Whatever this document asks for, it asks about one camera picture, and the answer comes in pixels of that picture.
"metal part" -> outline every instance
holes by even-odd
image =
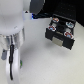
[[[59,46],[62,46],[62,44],[63,44],[62,40],[57,39],[55,37],[53,37],[52,42],[55,43],[55,44],[57,44],[57,45],[59,45]]]
[[[70,30],[69,28],[66,28],[65,31],[66,31],[66,32],[69,32],[69,33],[71,32],[71,30]]]
[[[19,33],[14,35],[10,36],[0,35],[0,43],[3,49],[5,50],[10,49],[11,40],[13,41],[14,49],[18,49],[25,40],[24,28]]]
[[[67,25],[69,28],[74,28],[74,24],[71,23],[71,22],[66,22],[66,25]]]
[[[53,18],[53,22],[59,22],[58,18]]]
[[[48,29],[49,29],[49,30],[52,30],[52,31],[55,31],[55,30],[56,30],[56,28],[55,28],[54,26],[49,26]]]
[[[69,32],[65,32],[64,36],[73,39],[73,35],[71,33],[69,33]]]

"white cylinder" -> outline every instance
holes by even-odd
[[[23,0],[23,10],[29,11],[31,0]]]
[[[23,28],[23,0],[0,0],[0,34],[13,35]]]

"white surface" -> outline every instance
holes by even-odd
[[[0,34],[13,35],[23,29],[22,11],[22,0],[0,0]]]
[[[10,79],[10,64],[9,64],[10,51],[7,52],[6,60],[6,77],[8,84],[20,84],[20,50],[14,51],[13,63],[12,63],[12,75],[13,81]]]
[[[48,19],[26,20],[21,47],[21,84],[84,84],[84,27],[76,24],[72,50],[45,38]],[[7,84],[5,61],[0,59],[0,84]]]

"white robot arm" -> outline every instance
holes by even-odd
[[[0,44],[7,50],[8,84],[20,84],[20,46],[25,40],[22,12],[39,13],[44,0],[0,0]]]

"black cable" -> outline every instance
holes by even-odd
[[[9,57],[9,64],[10,64],[10,79],[11,79],[11,80],[13,80],[13,74],[12,74],[13,54],[14,54],[14,45],[11,44],[11,46],[10,46],[10,57]]]
[[[13,80],[13,75],[12,75],[12,64],[10,64],[10,79]]]

